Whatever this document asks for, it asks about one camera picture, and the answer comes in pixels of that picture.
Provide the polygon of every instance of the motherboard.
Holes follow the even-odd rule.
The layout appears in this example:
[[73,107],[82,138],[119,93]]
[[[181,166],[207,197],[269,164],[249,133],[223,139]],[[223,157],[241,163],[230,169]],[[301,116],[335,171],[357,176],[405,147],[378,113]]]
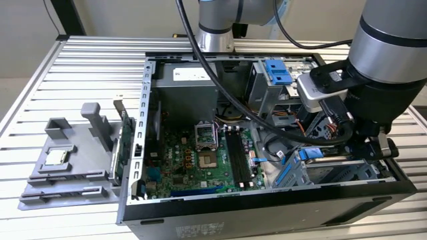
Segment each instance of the motherboard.
[[[239,147],[230,142],[234,134]],[[257,149],[247,128],[218,129],[213,124],[213,130],[207,125],[199,129],[166,130],[163,156],[147,168],[149,199],[265,189],[262,168],[253,162],[254,156]]]

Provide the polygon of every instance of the white label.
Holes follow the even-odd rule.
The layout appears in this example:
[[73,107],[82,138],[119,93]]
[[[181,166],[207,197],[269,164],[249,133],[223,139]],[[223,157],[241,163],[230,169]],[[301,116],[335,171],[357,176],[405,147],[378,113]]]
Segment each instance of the white label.
[[203,67],[186,67],[174,69],[174,81],[211,80]]
[[283,153],[283,151],[282,151],[282,150],[281,150],[281,151],[278,151],[275,154],[278,155],[278,157],[281,158],[281,160],[282,160],[282,159],[283,159],[283,157],[286,156],[286,154]]
[[209,236],[221,234],[225,228],[225,222],[215,222],[207,224],[178,226],[177,234],[181,239],[194,238],[198,236]]

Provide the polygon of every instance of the aluminum extrusion table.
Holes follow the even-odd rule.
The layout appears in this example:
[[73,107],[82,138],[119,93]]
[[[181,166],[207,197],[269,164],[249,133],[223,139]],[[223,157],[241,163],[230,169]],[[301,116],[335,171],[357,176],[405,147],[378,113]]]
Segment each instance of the aluminum extrusion table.
[[[286,41],[235,40],[238,52],[303,53]],[[343,60],[347,46],[317,50],[325,61]],[[81,107],[99,102],[110,121],[119,121],[113,97],[137,115],[149,51],[190,51],[186,38],[118,38],[73,36],[56,41],[28,85],[0,123],[0,239],[135,240],[118,226],[118,204],[18,210],[19,196],[44,145],[50,118],[85,123]],[[425,240],[427,239],[427,122],[413,107],[394,121],[390,133],[399,149],[397,159],[419,193],[351,225],[318,228],[251,240]]]

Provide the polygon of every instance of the ram slot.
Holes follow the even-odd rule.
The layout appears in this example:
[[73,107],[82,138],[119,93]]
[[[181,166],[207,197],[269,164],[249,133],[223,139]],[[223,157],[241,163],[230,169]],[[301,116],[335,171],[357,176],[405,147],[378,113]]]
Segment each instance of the ram slot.
[[226,142],[234,182],[241,188],[249,187],[249,182],[253,180],[239,129],[226,131]]

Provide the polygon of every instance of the black cable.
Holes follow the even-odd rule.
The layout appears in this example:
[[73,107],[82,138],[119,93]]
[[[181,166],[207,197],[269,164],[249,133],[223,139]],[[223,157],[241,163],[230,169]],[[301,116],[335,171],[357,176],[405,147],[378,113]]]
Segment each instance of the black cable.
[[44,4],[44,8],[46,8],[46,11],[47,11],[48,18],[51,19],[51,22],[52,22],[54,27],[55,27],[55,29],[56,29],[58,35],[62,35],[62,34],[60,34],[60,30],[59,30],[59,28],[56,27],[56,24],[55,24],[55,22],[54,22],[54,19],[52,19],[50,10],[48,10],[47,0],[43,0],[43,4]]
[[231,104],[235,106],[235,108],[255,122],[258,123],[258,125],[261,127],[263,127],[265,129],[267,129],[270,132],[275,133],[277,135],[279,135],[282,138],[287,138],[295,142],[299,143],[305,143],[305,144],[311,144],[311,145],[318,145],[318,146],[331,146],[331,145],[338,145],[342,144],[345,142],[349,141],[349,139],[351,138],[353,134],[354,134],[354,130],[351,128],[351,126],[349,124],[345,124],[342,126],[343,128],[343,135],[339,136],[335,139],[315,139],[315,138],[309,138],[306,136],[302,135],[297,135],[293,134],[290,132],[283,131],[282,129],[279,129],[278,127],[273,126],[270,123],[267,123],[265,121],[265,119],[262,119],[259,116],[257,116],[253,111],[250,109],[247,109],[247,107],[239,102],[239,100],[237,99],[235,96],[233,96],[227,89],[223,87],[223,85],[221,84],[219,78],[215,74],[215,72],[211,69],[211,66],[207,62],[206,57],[203,56],[203,53],[201,51],[199,45],[198,45],[198,41],[195,38],[195,34],[193,31],[193,27],[190,25],[190,21],[189,21],[189,17],[187,17],[187,13],[186,13],[186,9],[185,9],[185,4],[183,4],[183,0],[175,0],[177,2],[177,6],[178,6],[178,11],[179,11],[179,16],[181,16],[181,20],[183,22],[183,26],[186,29],[186,33],[189,36],[189,40],[191,43],[191,47],[194,50],[194,54],[197,56],[197,58],[201,61],[201,64],[203,66],[203,69],[206,70],[207,75],[210,76],[213,82],[215,83],[219,91],[222,92],[222,94],[226,96],[226,98],[230,100]]
[[345,41],[338,41],[338,42],[322,44],[322,45],[318,45],[318,46],[306,46],[306,45],[302,45],[298,41],[294,40],[294,38],[290,36],[286,28],[285,28],[283,25],[282,25],[281,17],[279,17],[279,12],[278,12],[278,0],[274,0],[274,1],[273,1],[273,6],[274,6],[274,17],[275,17],[275,21],[278,22],[278,26],[279,26],[279,28],[281,28],[281,31],[282,31],[283,35],[286,36],[287,40],[289,40],[297,47],[299,47],[301,49],[309,49],[309,50],[326,49],[326,48],[330,48],[330,47],[335,47],[335,46],[339,46],[339,45],[345,45],[345,44],[351,44],[351,43],[353,43],[354,40],[351,39],[351,40],[345,40]]
[[[278,158],[278,157],[279,157],[278,154],[274,153],[273,151],[270,151],[269,145],[270,145],[274,141],[279,140],[281,137],[279,137],[278,135],[275,135],[273,138],[269,139],[269,141],[266,141],[266,140],[267,140],[267,137],[269,137],[271,134],[273,134],[273,132],[269,133],[267,136],[265,137],[263,150],[265,150],[266,153],[269,153],[273,157]],[[282,159],[281,159],[281,160],[270,160],[270,159],[267,159],[267,161],[277,163],[277,162],[282,162]]]

